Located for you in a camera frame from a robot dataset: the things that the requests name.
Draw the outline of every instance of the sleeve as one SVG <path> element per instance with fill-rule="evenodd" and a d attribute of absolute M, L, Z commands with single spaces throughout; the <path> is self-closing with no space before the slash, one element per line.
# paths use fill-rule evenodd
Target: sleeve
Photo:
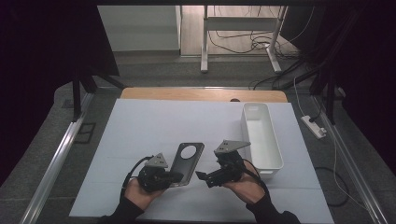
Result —
<path fill-rule="evenodd" d="M 127 224 L 133 223 L 134 220 L 142 215 L 144 211 L 136 204 L 122 197 L 116 211 L 111 216 L 103 216 L 99 219 L 98 224 Z"/>
<path fill-rule="evenodd" d="M 247 204 L 247 209 L 251 211 L 256 218 L 257 223 L 268 223 L 268 224 L 299 224 L 297 216 L 293 213 L 285 211 L 280 214 L 276 211 L 276 208 L 271 203 L 271 200 L 267 195 L 262 197 L 258 202 L 254 204 Z"/>

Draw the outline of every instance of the power strip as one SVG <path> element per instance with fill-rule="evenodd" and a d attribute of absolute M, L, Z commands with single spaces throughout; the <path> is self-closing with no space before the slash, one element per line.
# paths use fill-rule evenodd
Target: power strip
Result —
<path fill-rule="evenodd" d="M 326 129 L 319 128 L 319 126 L 315 122 L 309 121 L 311 117 L 308 115 L 301 117 L 301 120 L 305 123 L 305 125 L 311 130 L 311 132 L 315 135 L 317 139 L 326 136 Z"/>

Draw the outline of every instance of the metal rail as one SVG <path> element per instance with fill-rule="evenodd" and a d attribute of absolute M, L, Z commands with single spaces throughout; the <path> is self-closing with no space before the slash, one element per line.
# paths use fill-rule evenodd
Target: metal rail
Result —
<path fill-rule="evenodd" d="M 23 214 L 20 223 L 27 224 L 35 223 L 37 221 L 38 216 L 40 215 L 41 210 L 43 209 L 43 206 L 50 195 L 53 184 L 55 183 L 55 180 L 58 177 L 62 166 L 64 165 L 64 160 L 69 153 L 70 147 L 72 146 L 73 141 L 78 133 L 79 127 L 81 126 L 82 121 L 85 119 L 92 97 L 92 93 L 85 94 L 82 101 L 81 114 L 79 118 L 76 122 L 70 123 L 66 133 L 64 134 L 61 144 L 58 146 L 58 149 L 56 150 L 46 173 L 44 174 L 40 184 L 37 187 L 37 190 L 35 191 L 35 195 Z"/>
<path fill-rule="evenodd" d="M 343 138 L 341 137 L 341 134 L 338 132 L 337 127 L 331 124 L 331 122 L 324 113 L 321 113 L 320 116 L 324 121 L 324 125 L 326 126 L 328 133 L 332 136 L 332 139 L 334 139 L 337 147 L 336 150 L 338 150 L 337 152 L 339 152 L 338 155 L 343 161 L 349 173 L 349 176 L 356 187 L 356 190 L 363 199 L 363 202 L 366 205 L 367 211 L 373 219 L 373 222 L 377 224 L 388 224 L 387 218 L 377 198 L 375 197 L 366 179 L 362 175 L 358 165 L 353 160 L 353 157 L 350 154 L 349 149 L 347 148 L 347 145 L 345 144 Z"/>

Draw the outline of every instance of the gray metal bracket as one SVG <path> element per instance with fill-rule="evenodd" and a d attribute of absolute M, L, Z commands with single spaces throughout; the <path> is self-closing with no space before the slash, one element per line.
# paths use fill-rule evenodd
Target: gray metal bracket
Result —
<path fill-rule="evenodd" d="M 249 142 L 224 140 L 218 148 L 215 149 L 215 154 L 229 153 L 236 151 L 239 148 L 250 146 Z"/>

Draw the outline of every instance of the hand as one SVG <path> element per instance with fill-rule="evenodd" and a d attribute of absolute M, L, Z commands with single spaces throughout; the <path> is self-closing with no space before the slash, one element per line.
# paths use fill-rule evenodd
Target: hand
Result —
<path fill-rule="evenodd" d="M 142 210 L 146 210 L 151 202 L 157 197 L 160 197 L 164 192 L 165 189 L 148 193 L 140 187 L 139 182 L 135 178 L 129 181 L 124 196 Z"/>
<path fill-rule="evenodd" d="M 257 173 L 256 169 L 249 162 L 244 161 L 244 164 L 253 174 Z M 257 183 L 257 181 L 245 173 L 242 174 L 240 180 L 236 182 L 227 182 L 222 186 L 232 190 L 236 196 L 245 203 L 254 204 L 265 195 L 264 189 Z"/>

